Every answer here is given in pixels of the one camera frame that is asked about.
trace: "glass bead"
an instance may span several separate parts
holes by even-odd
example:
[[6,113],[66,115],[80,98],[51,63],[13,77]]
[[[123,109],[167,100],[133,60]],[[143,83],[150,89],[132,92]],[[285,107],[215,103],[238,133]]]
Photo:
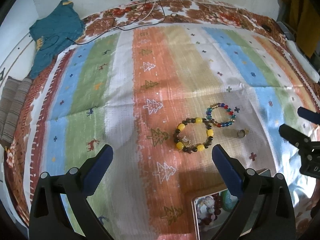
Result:
[[178,142],[178,143],[176,144],[176,146],[177,146],[177,148],[178,148],[179,150],[182,150],[182,149],[184,148],[184,145],[183,145],[182,142]]
[[207,135],[213,137],[213,130],[212,129],[207,130]]
[[196,118],[196,123],[202,123],[202,118],[197,117],[197,118]]
[[197,149],[199,152],[203,151],[205,148],[204,148],[204,145],[203,144],[200,144],[197,146]]
[[183,123],[181,123],[181,124],[179,124],[178,125],[178,129],[180,130],[180,131],[183,131],[184,129],[185,129],[185,125],[183,124]]

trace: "yellow curtain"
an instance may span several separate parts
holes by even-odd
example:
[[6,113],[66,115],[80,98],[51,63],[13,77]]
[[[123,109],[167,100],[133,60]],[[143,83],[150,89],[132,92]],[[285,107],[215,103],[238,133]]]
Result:
[[309,0],[282,0],[290,7],[285,22],[295,31],[299,48],[311,57],[320,38],[320,16]]

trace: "striped cushion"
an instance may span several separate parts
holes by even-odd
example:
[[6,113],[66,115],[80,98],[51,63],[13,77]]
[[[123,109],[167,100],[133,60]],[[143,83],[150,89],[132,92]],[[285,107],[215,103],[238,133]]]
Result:
[[0,99],[0,139],[2,138],[5,120],[7,119],[7,115],[20,82],[21,81],[15,80],[12,77],[8,77],[4,84]]
[[17,127],[19,115],[31,84],[32,80],[25,78],[18,86],[17,93],[14,96],[7,119],[5,120],[4,130],[2,133],[3,141],[8,143],[12,143],[13,141],[13,135]]

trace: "blue stripe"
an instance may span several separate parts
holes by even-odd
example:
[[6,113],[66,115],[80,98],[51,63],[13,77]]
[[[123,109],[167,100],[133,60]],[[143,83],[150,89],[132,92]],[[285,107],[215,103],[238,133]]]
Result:
[[282,152],[287,151],[289,144],[284,143],[279,135],[277,120],[279,124],[284,123],[284,112],[273,87],[270,87],[260,69],[250,60],[225,32],[219,29],[203,28],[226,52],[237,67],[244,80],[254,89],[260,104],[259,113],[265,123],[276,153],[277,163],[281,166]]
[[[67,115],[71,109],[73,94],[76,91],[82,67],[93,45],[94,42],[90,42],[76,49],[66,67],[56,97],[52,102],[53,106],[48,116],[49,121],[46,123],[48,137],[46,139],[47,147],[44,151],[46,158],[45,170],[49,172],[51,176],[65,174],[67,172],[65,170]],[[61,195],[61,198],[64,208],[67,211],[69,208],[67,197],[66,195]]]

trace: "beaded bracelet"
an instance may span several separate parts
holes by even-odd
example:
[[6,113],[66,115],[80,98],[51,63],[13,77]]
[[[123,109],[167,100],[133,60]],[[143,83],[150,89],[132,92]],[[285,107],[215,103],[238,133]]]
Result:
[[[231,115],[231,118],[229,119],[229,121],[220,123],[220,122],[215,121],[215,120],[212,118],[212,116],[211,116],[212,110],[213,110],[213,109],[216,109],[216,108],[218,108],[218,107],[223,107],[224,109],[226,109],[227,113],[228,113],[229,115]],[[229,106],[228,106],[228,105],[225,105],[224,103],[221,103],[221,104],[220,104],[220,103],[217,103],[217,104],[215,104],[215,105],[212,105],[212,106],[208,107],[208,108],[207,108],[207,111],[206,111],[206,114],[207,114],[207,119],[209,120],[209,122],[212,123],[212,124],[213,124],[214,126],[216,126],[216,127],[229,126],[229,125],[232,125],[232,124],[236,121],[236,120],[235,120],[235,118],[236,118],[235,114],[231,111],[231,108],[229,108]]]
[[[185,146],[185,142],[183,139],[181,139],[179,137],[179,133],[185,129],[186,125],[188,123],[204,123],[206,125],[207,128],[207,141],[205,143],[202,144],[198,144],[198,145],[193,145],[190,147],[190,145]],[[203,151],[204,149],[207,149],[210,145],[212,145],[212,140],[213,140],[213,130],[211,125],[209,124],[209,122],[207,121],[207,119],[205,118],[187,118],[186,120],[183,120],[177,127],[177,129],[175,130],[175,133],[173,135],[174,138],[174,142],[176,143],[176,146],[179,150],[182,150],[184,152],[188,152],[189,154],[191,154],[192,152],[197,152],[197,151]]]

